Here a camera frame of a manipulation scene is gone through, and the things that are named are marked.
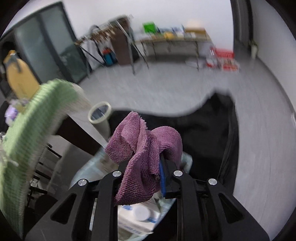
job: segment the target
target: metal screw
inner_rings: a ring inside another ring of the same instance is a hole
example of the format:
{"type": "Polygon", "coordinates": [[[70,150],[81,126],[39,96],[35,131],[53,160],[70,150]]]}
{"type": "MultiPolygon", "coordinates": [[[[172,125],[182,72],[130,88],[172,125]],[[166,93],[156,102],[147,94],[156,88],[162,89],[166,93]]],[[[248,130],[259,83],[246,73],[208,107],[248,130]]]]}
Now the metal screw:
{"type": "Polygon", "coordinates": [[[179,170],[176,170],[176,171],[174,171],[174,175],[175,175],[176,177],[180,177],[180,176],[183,175],[183,172],[181,172],[181,171],[179,171],[179,170]]]}
{"type": "Polygon", "coordinates": [[[119,176],[121,176],[121,171],[114,171],[113,173],[112,173],[112,175],[114,176],[114,177],[119,177],[119,176]]]}
{"type": "Polygon", "coordinates": [[[85,184],[87,184],[87,180],[85,180],[85,179],[81,179],[78,181],[79,186],[84,186],[85,184]]]}
{"type": "Polygon", "coordinates": [[[214,178],[209,179],[209,184],[210,185],[216,185],[217,184],[217,180],[214,178]]]}

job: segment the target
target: yellow object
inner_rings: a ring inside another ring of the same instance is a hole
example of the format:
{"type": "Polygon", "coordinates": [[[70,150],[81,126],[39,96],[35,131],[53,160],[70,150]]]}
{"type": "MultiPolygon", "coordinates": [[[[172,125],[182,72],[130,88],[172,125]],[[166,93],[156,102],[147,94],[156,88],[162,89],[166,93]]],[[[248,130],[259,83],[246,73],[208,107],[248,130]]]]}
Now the yellow object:
{"type": "Polygon", "coordinates": [[[184,31],[185,33],[207,34],[205,28],[185,28],[184,31]]]}
{"type": "Polygon", "coordinates": [[[30,100],[39,90],[39,83],[29,66],[21,60],[15,50],[10,50],[3,63],[7,81],[19,100],[30,100]]]}
{"type": "Polygon", "coordinates": [[[175,35],[172,32],[164,32],[163,34],[165,39],[173,39],[175,38],[175,35]]]}

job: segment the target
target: green box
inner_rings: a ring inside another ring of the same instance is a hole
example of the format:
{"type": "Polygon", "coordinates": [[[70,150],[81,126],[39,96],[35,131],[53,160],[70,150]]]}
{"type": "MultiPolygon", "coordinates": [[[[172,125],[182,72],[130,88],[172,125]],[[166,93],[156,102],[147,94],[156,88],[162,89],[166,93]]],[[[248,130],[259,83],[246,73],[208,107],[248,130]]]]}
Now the green box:
{"type": "Polygon", "coordinates": [[[145,33],[156,33],[156,26],[154,22],[143,23],[145,33]]]}

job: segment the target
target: round white lid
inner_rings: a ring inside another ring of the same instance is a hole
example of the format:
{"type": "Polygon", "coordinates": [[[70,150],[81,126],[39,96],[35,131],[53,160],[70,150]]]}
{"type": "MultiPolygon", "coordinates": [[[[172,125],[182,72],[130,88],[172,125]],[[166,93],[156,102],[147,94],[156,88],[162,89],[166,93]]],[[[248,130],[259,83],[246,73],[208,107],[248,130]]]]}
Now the round white lid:
{"type": "Polygon", "coordinates": [[[137,221],[146,221],[150,217],[150,210],[145,206],[137,205],[133,209],[133,214],[137,221]]]}

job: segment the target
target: red crate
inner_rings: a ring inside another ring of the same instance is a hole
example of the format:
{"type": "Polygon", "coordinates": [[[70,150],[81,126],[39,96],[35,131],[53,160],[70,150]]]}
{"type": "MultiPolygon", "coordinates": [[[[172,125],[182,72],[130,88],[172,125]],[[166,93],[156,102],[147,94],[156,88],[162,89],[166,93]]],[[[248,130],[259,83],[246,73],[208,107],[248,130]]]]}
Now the red crate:
{"type": "Polygon", "coordinates": [[[231,50],[227,49],[213,49],[217,58],[234,58],[234,53],[231,50]]]}
{"type": "Polygon", "coordinates": [[[239,71],[239,64],[231,58],[221,58],[219,61],[220,68],[223,71],[237,72],[239,71]]]}

